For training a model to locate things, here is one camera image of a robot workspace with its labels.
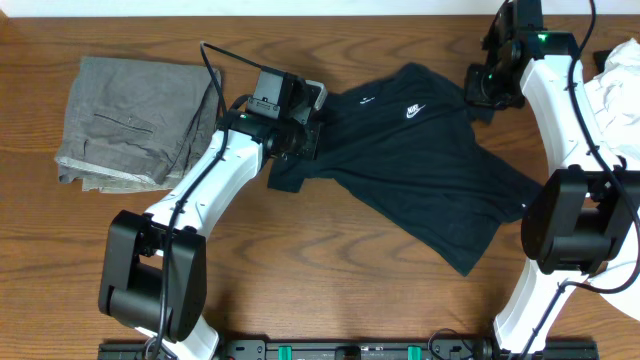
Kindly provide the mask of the black Nike t-shirt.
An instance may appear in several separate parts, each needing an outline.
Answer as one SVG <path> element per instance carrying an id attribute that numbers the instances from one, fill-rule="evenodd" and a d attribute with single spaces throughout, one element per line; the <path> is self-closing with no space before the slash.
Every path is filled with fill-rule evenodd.
<path id="1" fill-rule="evenodd" d="M 273 162 L 268 186 L 289 193 L 333 179 L 468 275 L 498 228 L 520 220 L 542 187 L 482 148 L 461 87 L 424 65 L 331 93 L 313 160 Z"/>

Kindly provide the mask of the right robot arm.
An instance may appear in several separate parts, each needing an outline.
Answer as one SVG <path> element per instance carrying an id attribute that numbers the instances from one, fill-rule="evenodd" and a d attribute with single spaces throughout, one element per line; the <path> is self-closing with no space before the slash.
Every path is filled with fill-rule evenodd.
<path id="1" fill-rule="evenodd" d="M 548 332 L 576 289 L 629 295 L 639 263 L 619 261 L 639 241 L 639 170 L 597 132 L 580 61 L 584 43 L 548 30 L 538 0 L 502 3 L 482 47 L 484 64 L 467 70 L 469 104 L 530 106 L 549 167 L 521 222 L 526 262 L 492 334 L 475 359 L 595 359 L 592 341 L 551 341 Z"/>

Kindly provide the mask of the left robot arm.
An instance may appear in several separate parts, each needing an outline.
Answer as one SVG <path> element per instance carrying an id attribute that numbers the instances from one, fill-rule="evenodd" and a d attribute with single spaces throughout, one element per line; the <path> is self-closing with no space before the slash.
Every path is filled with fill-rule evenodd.
<path id="1" fill-rule="evenodd" d="M 206 245 L 241 188 L 272 157 L 312 159 L 324 84 L 262 68 L 256 89 L 217 119 L 208 148 L 144 213 L 121 211 L 108 230 L 98 306 L 146 336 L 106 343 L 101 359 L 212 359 L 219 333 L 203 317 Z"/>

